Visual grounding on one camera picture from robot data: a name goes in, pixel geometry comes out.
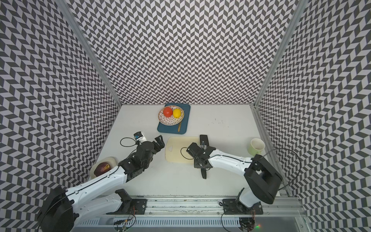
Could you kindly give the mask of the cream cutting board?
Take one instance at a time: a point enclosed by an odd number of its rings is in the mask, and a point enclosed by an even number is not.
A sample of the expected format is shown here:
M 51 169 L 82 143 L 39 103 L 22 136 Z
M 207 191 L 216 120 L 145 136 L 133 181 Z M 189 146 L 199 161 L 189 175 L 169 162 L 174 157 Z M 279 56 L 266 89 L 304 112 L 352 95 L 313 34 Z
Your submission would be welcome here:
M 193 164 L 193 158 L 186 152 L 192 144 L 200 145 L 199 137 L 193 136 L 173 136 L 170 137 L 165 147 L 165 159 L 172 163 Z

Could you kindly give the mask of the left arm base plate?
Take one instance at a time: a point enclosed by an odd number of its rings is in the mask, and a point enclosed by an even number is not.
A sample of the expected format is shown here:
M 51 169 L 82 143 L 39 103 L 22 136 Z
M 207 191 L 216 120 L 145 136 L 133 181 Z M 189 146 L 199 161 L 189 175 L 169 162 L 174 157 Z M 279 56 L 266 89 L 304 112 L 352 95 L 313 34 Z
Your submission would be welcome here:
M 107 213 L 108 215 L 144 215 L 147 206 L 147 199 L 131 199 L 125 200 L 120 208 L 111 213 Z

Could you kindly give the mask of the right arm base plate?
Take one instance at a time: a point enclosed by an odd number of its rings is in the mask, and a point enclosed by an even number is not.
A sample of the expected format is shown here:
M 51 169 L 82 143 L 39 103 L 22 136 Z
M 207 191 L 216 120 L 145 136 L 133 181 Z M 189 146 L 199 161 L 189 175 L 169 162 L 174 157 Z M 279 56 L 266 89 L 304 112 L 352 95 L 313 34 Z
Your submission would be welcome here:
M 246 207 L 236 199 L 223 199 L 219 205 L 223 207 L 223 212 L 226 215 L 263 215 L 261 202 L 252 207 Z

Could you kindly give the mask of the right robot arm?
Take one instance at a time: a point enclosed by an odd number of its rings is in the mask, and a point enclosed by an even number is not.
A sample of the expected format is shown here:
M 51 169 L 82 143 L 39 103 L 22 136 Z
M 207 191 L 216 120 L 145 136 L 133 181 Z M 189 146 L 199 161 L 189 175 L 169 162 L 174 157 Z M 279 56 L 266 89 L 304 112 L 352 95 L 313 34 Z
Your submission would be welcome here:
M 248 187 L 239 193 L 238 204 L 246 208 L 252 208 L 259 202 L 273 204 L 282 183 L 282 176 L 262 155 L 243 158 L 214 147 L 203 149 L 196 143 L 192 143 L 186 151 L 193 158 L 195 168 L 220 168 L 245 178 Z

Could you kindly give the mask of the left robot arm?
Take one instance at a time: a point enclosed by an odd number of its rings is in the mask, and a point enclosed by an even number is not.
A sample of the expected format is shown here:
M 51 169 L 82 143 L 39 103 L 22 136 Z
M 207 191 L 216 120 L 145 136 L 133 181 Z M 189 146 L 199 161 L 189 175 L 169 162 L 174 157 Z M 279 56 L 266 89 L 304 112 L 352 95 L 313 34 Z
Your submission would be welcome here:
M 80 223 L 103 214 L 130 214 L 132 198 L 122 186 L 142 174 L 153 156 L 165 148 L 161 135 L 149 142 L 139 131 L 134 139 L 136 151 L 117 167 L 75 187 L 52 189 L 37 215 L 37 230 L 69 232 Z

